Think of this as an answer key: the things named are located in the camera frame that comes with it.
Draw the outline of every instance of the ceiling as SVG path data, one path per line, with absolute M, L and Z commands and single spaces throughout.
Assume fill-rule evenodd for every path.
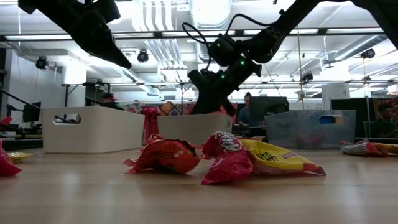
M 272 4 L 273 0 L 240 0 L 233 1 L 231 7 L 231 15 L 243 13 L 255 20 L 261 22 L 272 22 L 279 16 L 281 9 L 287 9 L 294 0 L 278 1 L 277 5 Z M 187 0 L 172 0 L 172 24 L 175 30 L 182 30 L 182 22 L 190 22 L 190 11 Z M 125 19 L 118 24 L 109 24 L 113 32 L 135 32 L 132 26 L 132 19 L 128 18 L 132 4 L 131 2 L 119 2 L 119 10 Z M 153 16 L 155 14 L 155 4 L 152 6 Z M 217 7 L 209 5 L 208 14 L 217 12 Z M 303 28 L 322 28 L 322 27 L 378 27 L 377 22 L 364 9 L 354 6 L 350 2 L 333 3 L 323 2 L 319 4 L 298 26 Z M 236 19 L 232 25 L 232 29 L 261 29 L 245 19 Z M 59 26 L 47 19 L 39 11 L 35 11 L 33 15 L 28 15 L 24 11 L 19 10 L 16 5 L 0 5 L 0 35 L 18 35 L 18 34 L 56 34 L 64 33 Z M 325 52 L 337 52 L 353 42 L 363 38 L 361 35 L 328 35 L 328 36 L 305 36 L 300 37 L 300 47 L 298 37 L 287 37 L 281 45 L 275 57 L 267 63 L 262 71 L 262 77 L 253 76 L 249 81 L 270 80 L 270 74 L 274 81 L 291 81 L 298 80 L 300 75 L 300 65 L 310 62 L 303 71 L 311 71 L 315 80 L 338 80 L 338 79 L 355 79 L 360 80 L 365 74 L 376 71 L 382 71 L 383 68 L 395 65 L 390 58 L 398 56 L 394 46 L 389 40 L 373 47 L 376 51 L 376 57 L 371 60 L 363 61 L 361 58 L 350 58 L 341 63 L 336 63 L 335 67 L 348 68 L 349 76 L 336 73 L 326 77 L 325 67 L 321 61 L 325 58 Z M 150 53 L 149 60 L 146 63 L 139 63 L 136 59 L 139 49 L 145 49 L 144 40 L 117 40 L 116 45 L 125 53 L 129 53 L 132 63 L 132 70 L 137 74 L 142 82 L 159 82 L 158 62 Z M 181 57 L 187 70 L 193 70 L 201 64 L 197 57 L 197 46 L 192 40 L 187 38 L 177 39 L 177 45 L 181 53 Z M 72 54 L 81 59 L 88 67 L 88 78 L 101 78 L 110 82 L 120 82 L 121 74 L 115 71 L 108 63 L 102 60 L 90 57 L 86 52 L 82 51 L 73 41 L 34 41 L 21 42 L 20 46 L 23 52 L 35 51 L 36 49 L 67 49 Z M 388 72 L 378 75 L 376 80 L 391 79 L 398 72 L 390 69 Z M 267 88 L 266 86 L 249 86 L 247 88 Z M 133 91 L 136 88 L 123 88 L 123 91 Z

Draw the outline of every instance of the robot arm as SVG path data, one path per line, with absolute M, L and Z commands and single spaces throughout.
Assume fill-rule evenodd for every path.
M 89 54 L 131 68 L 106 25 L 120 18 L 114 0 L 85 0 L 84 4 L 77 0 L 18 0 L 18 6 L 28 14 L 36 9 L 42 12 Z
M 296 0 L 286 11 L 280 12 L 278 20 L 262 30 L 252 39 L 234 41 L 227 34 L 220 34 L 209 48 L 209 56 L 218 65 L 227 67 L 225 72 L 213 73 L 202 70 L 191 71 L 188 76 L 199 89 L 198 101 L 192 114 L 206 114 L 218 111 L 223 106 L 231 116 L 235 109 L 228 96 L 253 73 L 261 76 L 261 67 L 255 64 L 269 62 L 278 51 L 283 40 L 299 23 L 325 0 Z M 351 0 L 355 5 L 367 9 L 381 28 L 398 48 L 398 23 L 394 11 L 398 2 L 382 3 L 378 0 Z

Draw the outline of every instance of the clear plastic bin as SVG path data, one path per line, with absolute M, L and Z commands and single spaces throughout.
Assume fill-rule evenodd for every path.
M 322 122 L 330 116 L 333 123 Z M 355 120 L 355 110 L 295 110 L 265 117 L 268 142 L 289 149 L 339 149 L 341 141 L 354 142 Z

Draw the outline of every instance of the red candy bag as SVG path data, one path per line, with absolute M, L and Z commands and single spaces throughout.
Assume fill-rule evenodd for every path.
M 200 158 L 195 154 L 195 146 L 186 141 L 158 139 L 147 145 L 137 160 L 128 159 L 124 164 L 135 174 L 144 169 L 186 174 L 193 170 Z
M 254 158 L 242 142 L 231 133 L 216 132 L 203 145 L 205 158 L 216 158 L 202 185 L 241 180 L 253 171 Z
M 2 139 L 0 139 L 0 177 L 13 176 L 20 171 L 22 171 L 22 169 L 14 166 L 14 163 L 2 148 Z

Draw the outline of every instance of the wooden table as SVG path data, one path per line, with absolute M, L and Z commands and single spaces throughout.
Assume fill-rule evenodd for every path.
M 328 176 L 259 177 L 202 186 L 189 175 L 124 174 L 136 151 L 39 155 L 0 179 L 0 223 L 398 223 L 398 157 L 298 151 Z

